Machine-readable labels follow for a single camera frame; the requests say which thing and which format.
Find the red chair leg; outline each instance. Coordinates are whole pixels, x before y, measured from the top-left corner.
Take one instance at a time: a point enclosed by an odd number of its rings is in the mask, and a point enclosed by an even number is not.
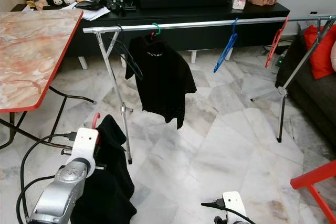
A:
[[[328,204],[324,201],[320,193],[316,190],[313,184],[336,175],[336,161],[332,161],[326,165],[322,165],[308,173],[305,173],[290,181],[293,189],[307,187],[310,194],[314,197],[315,201],[319,204],[325,216],[331,224],[336,224],[336,217],[329,208]]]
[[[327,217],[327,219],[329,220],[329,222],[331,224],[336,224],[335,215],[333,214],[333,212],[329,208],[328,204],[324,201],[324,199],[322,198],[320,193],[316,190],[316,188],[314,186],[310,185],[310,186],[308,186],[308,190],[310,191],[310,193],[314,197],[317,204],[319,204],[320,208],[324,212],[324,214]]]

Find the sofa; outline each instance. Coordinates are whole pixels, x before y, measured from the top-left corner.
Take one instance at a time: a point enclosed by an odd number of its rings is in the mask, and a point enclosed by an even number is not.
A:
[[[276,87],[285,84],[306,52],[301,31],[280,66]],[[287,87],[287,91],[336,148],[336,73],[315,80],[310,62],[307,61]]]

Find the blue hanger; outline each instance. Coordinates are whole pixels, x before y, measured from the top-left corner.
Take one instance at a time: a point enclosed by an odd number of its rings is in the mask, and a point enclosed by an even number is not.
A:
[[[219,60],[215,66],[214,73],[217,72],[223,61],[225,60],[227,54],[229,53],[230,49],[234,46],[238,39],[238,34],[236,33],[236,24],[237,24],[238,18],[233,22],[232,26],[232,34],[230,36],[229,42],[227,43],[226,47],[224,48],[222,54],[219,57]]]

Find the chrome clothes rack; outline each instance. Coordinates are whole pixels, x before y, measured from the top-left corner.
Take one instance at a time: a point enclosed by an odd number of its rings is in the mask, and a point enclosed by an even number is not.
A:
[[[239,19],[237,21],[237,25],[247,25],[247,24],[260,24],[260,23],[274,23],[274,22],[284,22],[286,17],[275,17],[275,18],[252,18],[252,19]],[[307,20],[317,20],[318,23],[318,35],[311,46],[311,48],[307,51],[303,59],[300,61],[294,72],[291,74],[291,76],[288,78],[286,83],[283,85],[283,87],[278,87],[277,92],[281,95],[281,110],[279,110],[279,128],[278,128],[278,135],[277,140],[278,142],[281,142],[281,135],[282,135],[282,126],[283,126],[283,114],[285,111],[285,100],[287,96],[287,90],[286,87],[290,85],[292,80],[294,79],[297,72],[300,70],[302,65],[309,59],[309,57],[312,55],[312,53],[317,48],[320,41],[324,38],[324,36],[327,34],[328,30],[331,28],[332,24],[336,20],[336,16],[320,16],[320,17],[300,17],[300,18],[289,18],[289,22],[297,22],[297,21],[307,21]],[[321,26],[321,20],[327,20],[327,23],[325,24],[322,31],[320,31]],[[196,28],[196,27],[211,27],[211,26],[229,26],[232,25],[235,22],[235,20],[220,20],[220,21],[208,21],[208,22],[192,22],[192,23],[176,23],[176,24],[162,24],[159,25],[161,29],[181,29],[181,28]],[[113,50],[114,44],[116,43],[117,37],[121,31],[141,31],[141,30],[155,30],[157,29],[157,26],[155,25],[138,25],[138,26],[112,26],[112,27],[90,27],[90,28],[83,28],[83,32],[85,34],[92,33],[96,35],[102,56],[104,58],[106,68],[109,72],[109,75],[112,79],[113,85],[115,87],[116,93],[119,98],[119,102],[121,105],[120,112],[122,114],[123,118],[123,126],[124,131],[126,135],[126,146],[127,146],[127,157],[129,164],[132,163],[132,157],[131,157],[131,151],[130,151],[130,144],[129,144],[129,136],[128,136],[128,129],[127,129],[127,122],[126,122],[126,116],[125,111],[133,111],[133,109],[128,108],[125,106],[125,103],[122,101],[118,84],[115,79],[115,75],[113,73],[113,70],[111,68],[110,62],[109,62],[109,56],[111,54],[111,51]],[[112,33],[114,32],[114,36],[112,38],[112,41],[109,45],[108,50],[105,50],[105,46],[103,43],[103,40],[101,38],[101,34],[104,33]],[[270,94],[262,95],[260,97],[252,98],[251,101],[256,101],[257,99],[264,98]]]

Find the marble floor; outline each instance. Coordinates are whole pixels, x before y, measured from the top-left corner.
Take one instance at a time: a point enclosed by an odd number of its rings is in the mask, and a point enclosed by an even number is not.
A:
[[[190,62],[189,52],[181,54]],[[249,100],[275,89],[276,58],[265,69],[261,47],[235,48],[231,59],[213,73],[219,54],[220,50],[200,51],[196,64],[190,64],[197,92],[186,95],[185,121],[178,131],[176,120],[166,124],[161,116],[141,111],[134,77],[126,80],[120,60],[110,57],[124,101],[134,108],[127,114],[133,155],[129,172],[135,184],[131,201],[138,210],[131,224],[213,223],[225,213],[200,203],[232,190],[240,192],[247,216],[255,223],[328,223],[309,193],[293,190],[289,182],[335,159],[336,152],[290,98],[281,144],[276,141],[279,97]],[[89,69],[82,70],[77,59],[65,59],[52,86],[98,103],[68,100],[57,133],[91,127],[96,112],[112,114],[122,125],[102,58],[87,62]],[[41,107],[27,114],[22,128],[40,137],[49,135],[61,102],[48,92]],[[0,143],[8,135],[0,126]],[[71,144],[61,138],[53,141]],[[0,151],[1,224],[17,223],[19,167],[31,145],[17,134],[14,143]],[[26,181],[54,174],[67,158],[60,149],[37,147],[26,163]],[[28,191],[30,211],[48,183],[39,182]],[[336,210],[336,180],[325,180],[317,188]]]

